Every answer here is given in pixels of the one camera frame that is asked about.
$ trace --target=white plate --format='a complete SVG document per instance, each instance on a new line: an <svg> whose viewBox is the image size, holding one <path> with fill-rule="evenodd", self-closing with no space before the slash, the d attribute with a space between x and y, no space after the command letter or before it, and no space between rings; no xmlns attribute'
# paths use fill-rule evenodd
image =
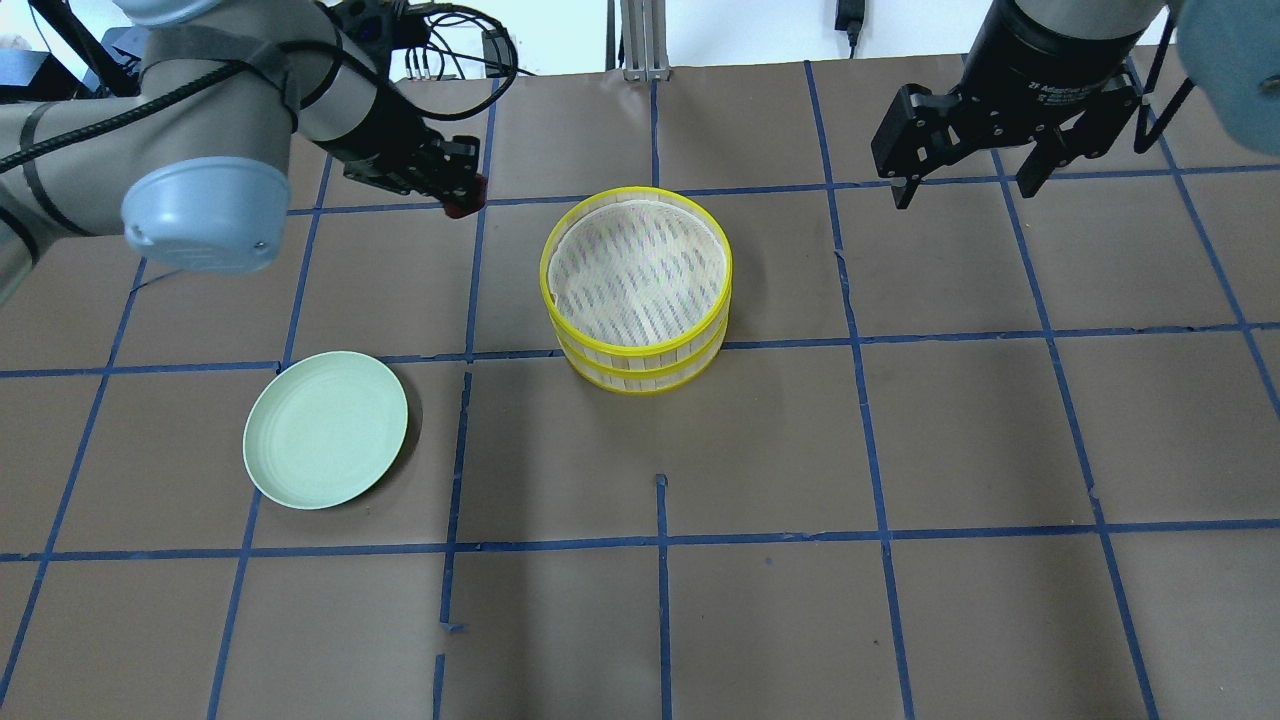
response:
<svg viewBox="0 0 1280 720"><path fill-rule="evenodd" d="M312 355L280 373L253 404L244 469L285 507L332 507L383 477L406 429L408 401L387 365L360 352Z"/></svg>

